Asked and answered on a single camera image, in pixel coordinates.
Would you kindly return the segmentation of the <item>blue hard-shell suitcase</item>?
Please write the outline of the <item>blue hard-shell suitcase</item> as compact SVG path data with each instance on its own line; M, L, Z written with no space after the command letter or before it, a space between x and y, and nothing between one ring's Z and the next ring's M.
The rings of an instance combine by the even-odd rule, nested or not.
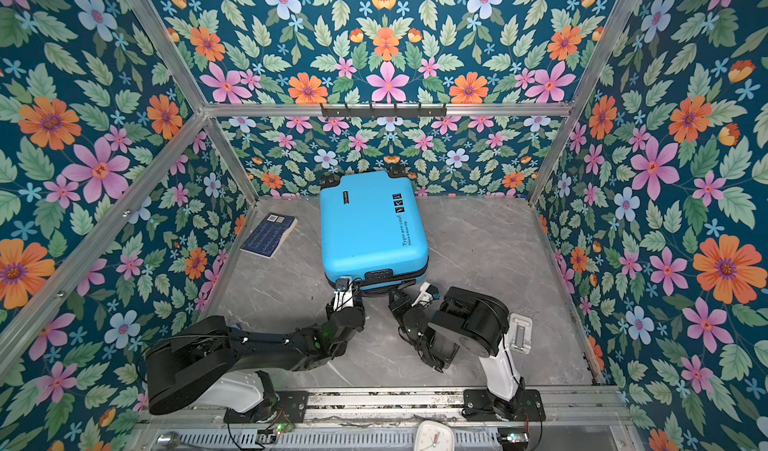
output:
M326 280L356 280L367 296L421 283L429 245L411 180L402 164L383 171L327 173L320 191Z

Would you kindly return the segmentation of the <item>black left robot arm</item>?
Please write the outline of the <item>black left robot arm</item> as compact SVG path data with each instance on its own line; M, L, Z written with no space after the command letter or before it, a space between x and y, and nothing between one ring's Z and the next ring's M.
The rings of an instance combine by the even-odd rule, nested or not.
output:
M214 315L153 344L145 355L148 409L155 416L193 404L245 414L266 397L265 371L318 368L346 352L364 329L362 298L336 294L327 321L286 334L248 332Z

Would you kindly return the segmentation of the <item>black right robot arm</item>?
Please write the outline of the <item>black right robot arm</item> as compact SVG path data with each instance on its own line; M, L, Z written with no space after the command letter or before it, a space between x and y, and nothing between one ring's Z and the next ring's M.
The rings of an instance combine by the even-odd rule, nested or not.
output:
M494 413L504 420L515 419L523 411L525 385L509 351L508 308L492 296L453 286L442 295L439 308L428 315L436 294L428 283L416 297L401 290L389 292L388 307L401 339L437 372L445 371L461 349L476 356L486 376L488 398L478 406L466 404L463 415Z

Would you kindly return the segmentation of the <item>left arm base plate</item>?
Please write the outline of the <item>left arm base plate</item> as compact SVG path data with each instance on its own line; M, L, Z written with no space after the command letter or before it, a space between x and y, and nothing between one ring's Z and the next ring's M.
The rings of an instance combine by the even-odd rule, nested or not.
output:
M302 423L308 409L308 399L309 393L306 391L278 391L268 394L255 408L244 413L228 409L224 422L268 425Z

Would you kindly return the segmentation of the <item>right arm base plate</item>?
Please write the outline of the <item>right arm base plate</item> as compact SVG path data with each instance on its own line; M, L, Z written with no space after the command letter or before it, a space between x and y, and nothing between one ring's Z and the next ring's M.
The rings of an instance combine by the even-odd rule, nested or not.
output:
M520 389L510 401L493 395L487 389L466 389L463 392L462 416L468 421L528 421L546 420L541 393L536 389Z

